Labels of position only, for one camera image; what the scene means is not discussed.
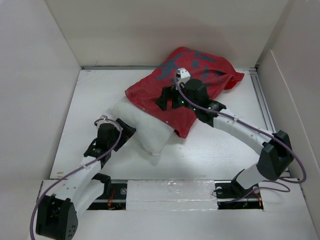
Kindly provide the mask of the red patterned pillowcase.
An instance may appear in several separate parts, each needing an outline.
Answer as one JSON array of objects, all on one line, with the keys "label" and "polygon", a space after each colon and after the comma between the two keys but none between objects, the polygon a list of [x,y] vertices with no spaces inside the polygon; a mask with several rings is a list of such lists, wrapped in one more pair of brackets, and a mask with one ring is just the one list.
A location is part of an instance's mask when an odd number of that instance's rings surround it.
[{"label": "red patterned pillowcase", "polygon": [[179,47],[150,75],[125,91],[132,104],[172,127],[179,137],[186,138],[196,119],[207,123],[214,114],[190,105],[178,92],[176,71],[181,68],[189,72],[190,79],[179,82],[180,89],[189,100],[204,108],[245,75],[236,71],[224,57]]}]

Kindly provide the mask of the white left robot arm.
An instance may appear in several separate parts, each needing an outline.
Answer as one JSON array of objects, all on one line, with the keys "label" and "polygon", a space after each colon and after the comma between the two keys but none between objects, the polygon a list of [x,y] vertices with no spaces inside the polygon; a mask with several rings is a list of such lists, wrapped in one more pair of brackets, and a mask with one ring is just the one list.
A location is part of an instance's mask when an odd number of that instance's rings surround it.
[{"label": "white left robot arm", "polygon": [[52,240],[71,240],[79,218],[97,198],[112,191],[111,178],[101,170],[136,132],[120,118],[102,115],[94,122],[97,135],[84,152],[79,166],[49,186],[38,197],[29,224],[30,238],[36,235]]}]

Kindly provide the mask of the white pillow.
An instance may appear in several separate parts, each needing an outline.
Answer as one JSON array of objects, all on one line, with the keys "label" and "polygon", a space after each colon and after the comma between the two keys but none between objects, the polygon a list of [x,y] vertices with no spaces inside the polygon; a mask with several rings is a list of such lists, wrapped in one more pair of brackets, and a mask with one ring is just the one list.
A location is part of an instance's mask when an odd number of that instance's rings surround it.
[{"label": "white pillow", "polygon": [[160,155],[174,132],[174,129],[168,124],[139,109],[126,97],[121,98],[114,106],[110,107],[107,113],[135,128],[135,138],[153,156]]}]

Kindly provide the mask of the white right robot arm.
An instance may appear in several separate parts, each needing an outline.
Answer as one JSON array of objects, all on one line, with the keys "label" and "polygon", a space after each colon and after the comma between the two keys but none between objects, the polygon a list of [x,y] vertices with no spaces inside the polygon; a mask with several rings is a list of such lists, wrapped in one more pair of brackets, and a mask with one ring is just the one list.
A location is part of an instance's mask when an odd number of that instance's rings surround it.
[{"label": "white right robot arm", "polygon": [[258,155],[258,162],[240,171],[227,188],[235,197],[243,197],[252,187],[263,181],[275,181],[293,161],[288,134],[282,130],[272,133],[258,128],[250,128],[247,123],[240,124],[224,104],[210,99],[207,87],[198,79],[190,79],[174,85],[165,86],[160,97],[155,101],[162,110],[167,110],[171,100],[172,109],[185,107],[193,110],[201,122],[226,132],[253,149]]}]

